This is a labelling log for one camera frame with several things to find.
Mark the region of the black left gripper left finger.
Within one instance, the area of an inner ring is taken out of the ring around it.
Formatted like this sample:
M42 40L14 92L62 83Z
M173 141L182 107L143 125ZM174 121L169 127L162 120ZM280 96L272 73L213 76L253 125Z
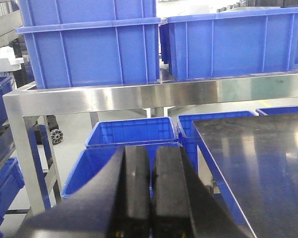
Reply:
M150 169L143 146L119 147L80 190L26 219L17 238L148 238Z

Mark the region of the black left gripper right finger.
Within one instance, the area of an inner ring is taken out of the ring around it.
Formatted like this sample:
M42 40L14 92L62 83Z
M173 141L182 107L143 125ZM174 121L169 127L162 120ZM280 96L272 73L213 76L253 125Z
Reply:
M245 238L203 185L183 147L162 146L152 171L155 238Z

